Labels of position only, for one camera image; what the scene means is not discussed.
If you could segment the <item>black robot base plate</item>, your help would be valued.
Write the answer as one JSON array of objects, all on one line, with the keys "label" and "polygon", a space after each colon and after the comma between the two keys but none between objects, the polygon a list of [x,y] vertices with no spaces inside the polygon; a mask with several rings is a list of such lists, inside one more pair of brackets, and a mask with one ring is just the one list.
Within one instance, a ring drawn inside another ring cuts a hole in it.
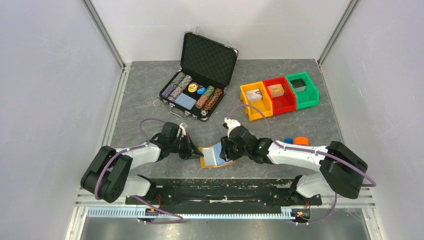
[{"label": "black robot base plate", "polygon": [[153,178],[142,200],[175,214],[276,214],[280,208],[322,205],[300,198],[286,178]]}]

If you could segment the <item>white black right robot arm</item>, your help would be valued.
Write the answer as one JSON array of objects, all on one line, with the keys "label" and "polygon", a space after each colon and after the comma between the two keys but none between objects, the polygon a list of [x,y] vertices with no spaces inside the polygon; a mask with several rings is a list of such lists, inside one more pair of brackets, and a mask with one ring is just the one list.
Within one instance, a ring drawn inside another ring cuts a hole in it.
[{"label": "white black right robot arm", "polygon": [[314,171],[298,175],[289,189],[289,199],[302,204],[316,195],[336,193],[357,199],[368,165],[339,141],[329,146],[304,146],[257,138],[244,126],[229,129],[221,139],[221,156],[227,160],[248,157],[257,164],[291,165]]}]

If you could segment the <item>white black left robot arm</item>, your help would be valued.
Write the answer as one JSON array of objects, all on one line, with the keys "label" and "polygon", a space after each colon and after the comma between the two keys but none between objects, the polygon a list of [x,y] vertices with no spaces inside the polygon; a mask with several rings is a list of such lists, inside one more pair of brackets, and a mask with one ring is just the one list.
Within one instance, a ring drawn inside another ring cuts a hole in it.
[{"label": "white black left robot arm", "polygon": [[157,198],[152,182],[141,175],[130,177],[130,171],[161,161],[170,154],[178,154],[182,160],[203,157],[184,124],[166,121],[161,132],[140,145],[127,148],[102,146],[83,174],[80,186],[96,200],[107,203],[113,203],[121,196],[137,196],[145,204],[151,204]]}]

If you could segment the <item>orange leather card holder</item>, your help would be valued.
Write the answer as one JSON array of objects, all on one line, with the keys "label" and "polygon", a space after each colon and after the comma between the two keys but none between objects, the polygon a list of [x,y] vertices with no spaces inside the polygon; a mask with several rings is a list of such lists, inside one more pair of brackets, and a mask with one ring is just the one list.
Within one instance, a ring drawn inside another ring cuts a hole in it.
[{"label": "orange leather card holder", "polygon": [[203,157],[200,157],[200,166],[203,169],[226,167],[236,163],[235,160],[227,160],[220,156],[222,150],[221,143],[216,143],[209,147],[199,146],[198,149],[203,154]]}]

